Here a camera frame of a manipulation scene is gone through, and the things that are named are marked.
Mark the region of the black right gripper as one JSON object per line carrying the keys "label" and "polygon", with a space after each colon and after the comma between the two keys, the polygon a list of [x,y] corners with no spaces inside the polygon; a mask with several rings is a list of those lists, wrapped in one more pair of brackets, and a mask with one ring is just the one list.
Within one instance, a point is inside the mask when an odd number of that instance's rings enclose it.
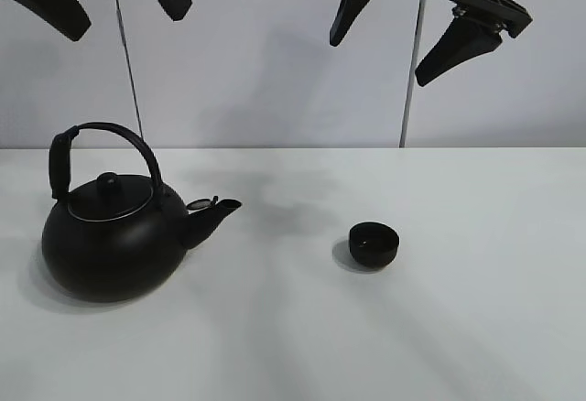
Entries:
{"label": "black right gripper", "polygon": [[[437,44],[418,64],[415,75],[419,86],[426,86],[467,60],[496,50],[503,40],[491,28],[505,30],[511,38],[516,38],[533,21],[527,10],[514,0],[450,1],[456,5],[452,11],[454,16],[463,18],[452,20]],[[369,2],[341,0],[330,29],[331,46],[340,45]]]}

